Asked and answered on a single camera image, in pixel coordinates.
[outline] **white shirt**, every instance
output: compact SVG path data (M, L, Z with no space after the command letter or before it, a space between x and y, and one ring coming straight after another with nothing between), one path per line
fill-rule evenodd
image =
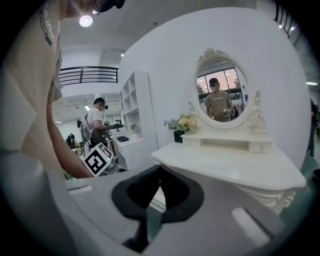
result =
M86 119L88 121L89 128L93 130L95 127L94 120L100 120L102 122L102 115L100 110L95 107L91 107Z

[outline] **ornate mirror frame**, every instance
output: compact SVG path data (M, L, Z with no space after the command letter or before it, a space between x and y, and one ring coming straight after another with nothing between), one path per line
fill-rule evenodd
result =
M248 84L247 86L248 102L244 108L244 111L241 113L241 115L238 118L230 122L218 122L208 117L207 114L201 109L199 104L199 98L197 98L198 91L195 84L197 83L198 72L201 66L205 62L213 58L223 58L223 59L229 60L231 63L233 63L235 66L237 66L241 70ZM259 106L260 92L256 89L256 87L252 83L251 77L249 76L249 72L247 71L245 65L235 56L227 52L221 51L219 49L214 50L212 48L208 48L203 53L203 55L199 57L199 60L196 63L196 69L195 69L194 77L192 81L192 90L194 91L194 93L192 95L193 99L189 101L190 110L193 114L198 116L207 125L213 128L220 128L225 130L225 129L235 128L247 121L246 123L249 126L248 129L251 130L252 133L260 134L265 131L265 120ZM253 116L256 117L254 121L248 120L250 119L250 117L253 118Z

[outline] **black flower pot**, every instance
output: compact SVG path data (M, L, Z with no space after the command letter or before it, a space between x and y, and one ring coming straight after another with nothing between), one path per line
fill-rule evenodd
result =
M181 135L185 134L184 130L176 130L173 132L174 135L174 142L182 143Z

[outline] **black railing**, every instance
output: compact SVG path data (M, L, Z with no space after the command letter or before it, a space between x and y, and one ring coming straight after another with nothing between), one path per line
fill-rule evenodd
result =
M278 3L276 3L274 20L279 24L279 28L283 29L287 37L290 37L290 31L294 30L292 27L294 19L291 15Z
M118 68L108 66L62 68L59 80L63 86L82 83L117 83Z

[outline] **white dressing table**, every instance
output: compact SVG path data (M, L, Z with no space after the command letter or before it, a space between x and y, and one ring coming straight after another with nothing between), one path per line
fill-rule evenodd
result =
M248 101L236 119L229 121L229 117L228 121L218 122L212 120L200 106L201 92L197 79L226 69L226 65L228 70L237 67L243 73L247 82L245 89ZM220 87L219 82L213 83L212 88ZM182 143L172 143L153 152L151 156L155 162L173 170L178 168L232 183L280 214L294 199L295 191L304 187L306 181L268 136L260 108L260 92L252 83L244 64L227 52L208 48L199 57L194 80L190 81L189 87L194 91L188 103L196 125L181 136ZM241 93L245 92L242 87L238 88Z

